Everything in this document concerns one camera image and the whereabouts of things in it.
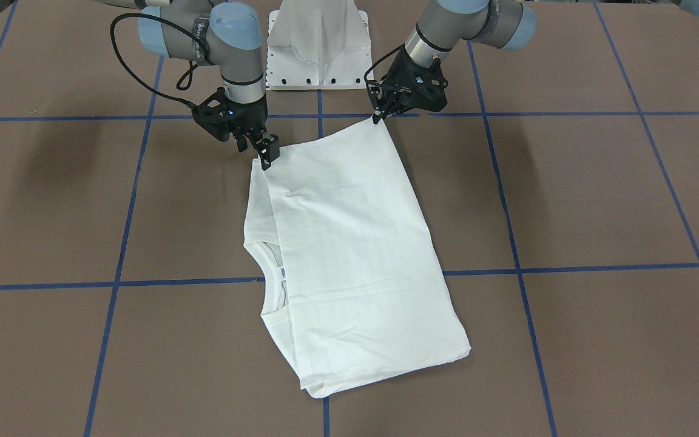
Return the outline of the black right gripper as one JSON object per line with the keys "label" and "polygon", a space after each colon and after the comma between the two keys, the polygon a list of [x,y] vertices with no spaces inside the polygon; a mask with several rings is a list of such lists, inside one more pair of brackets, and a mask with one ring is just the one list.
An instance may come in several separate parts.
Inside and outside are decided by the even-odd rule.
{"label": "black right gripper", "polygon": [[237,115],[231,121],[231,127],[234,128],[231,136],[237,141],[238,151],[244,152],[249,142],[260,158],[261,169],[267,171],[272,162],[280,156],[280,139],[266,130],[266,97],[261,97],[253,103],[238,103],[231,99],[230,101],[237,111]]}

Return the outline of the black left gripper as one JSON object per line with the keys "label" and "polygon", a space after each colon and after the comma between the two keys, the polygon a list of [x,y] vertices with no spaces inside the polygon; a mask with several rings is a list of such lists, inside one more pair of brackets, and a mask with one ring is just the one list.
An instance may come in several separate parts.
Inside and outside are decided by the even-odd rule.
{"label": "black left gripper", "polygon": [[430,67],[422,67],[404,48],[397,48],[382,59],[391,56],[394,56],[391,65],[380,78],[383,91],[371,92],[374,124],[410,110],[439,112],[446,107],[448,82],[441,69],[441,59],[435,58]]}

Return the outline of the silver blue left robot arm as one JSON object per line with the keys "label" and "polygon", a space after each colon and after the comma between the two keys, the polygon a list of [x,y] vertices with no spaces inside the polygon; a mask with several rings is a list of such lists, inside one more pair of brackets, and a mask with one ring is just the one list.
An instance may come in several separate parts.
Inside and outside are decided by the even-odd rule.
{"label": "silver blue left robot arm", "polygon": [[535,30],[535,11],[521,2],[431,1],[408,38],[363,76],[372,122],[411,110],[442,111],[448,103],[442,64],[459,41],[516,52]]}

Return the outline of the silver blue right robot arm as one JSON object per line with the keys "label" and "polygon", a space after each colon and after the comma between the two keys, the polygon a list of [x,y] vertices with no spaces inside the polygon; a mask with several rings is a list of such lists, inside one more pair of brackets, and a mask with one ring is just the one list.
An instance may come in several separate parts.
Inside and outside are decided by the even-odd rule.
{"label": "silver blue right robot arm", "polygon": [[117,26],[126,19],[138,22],[140,44],[147,52],[188,62],[178,90],[191,86],[199,67],[219,69],[222,85],[201,103],[165,93],[161,97],[187,107],[195,123],[218,141],[234,139],[239,152],[252,147],[260,167],[269,169],[280,155],[280,140],[266,127],[263,34],[255,9],[230,1],[134,2],[134,12],[117,16],[109,25],[113,51],[133,75],[117,44]]}

